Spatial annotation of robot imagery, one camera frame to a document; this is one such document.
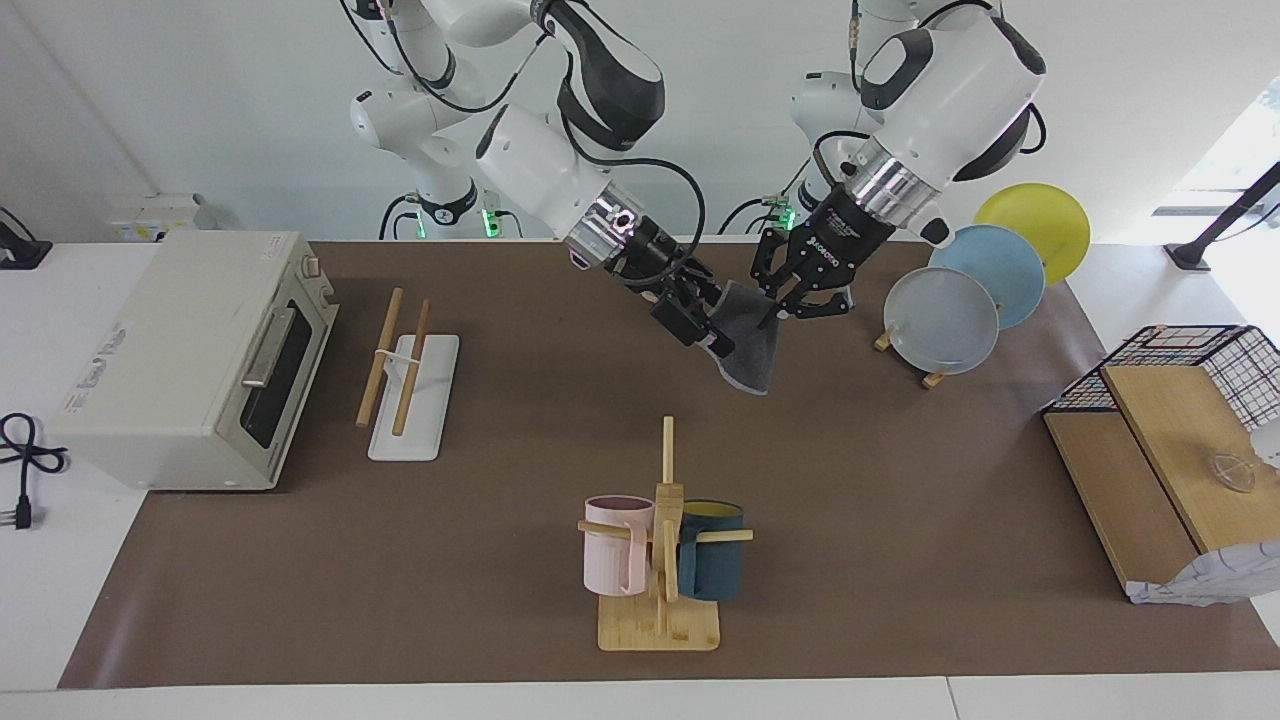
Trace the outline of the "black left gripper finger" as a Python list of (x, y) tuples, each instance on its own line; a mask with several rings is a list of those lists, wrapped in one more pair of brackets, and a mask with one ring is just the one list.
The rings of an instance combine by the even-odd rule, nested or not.
[(796, 288), (785, 296), (785, 315), (800, 320), (841, 316), (856, 306), (850, 288), (804, 290)]
[(794, 268), (790, 260), (780, 266), (774, 265), (774, 255), (781, 250), (787, 250), (790, 258), (790, 231), (763, 231), (756, 243), (754, 259), (751, 261), (751, 277), (755, 279), (760, 292), (771, 301), (771, 307), (764, 311), (756, 325), (768, 325), (778, 320), (778, 313), (786, 318), (794, 309), (795, 301), (788, 293), (778, 299), (778, 292), (787, 281), (792, 279)]

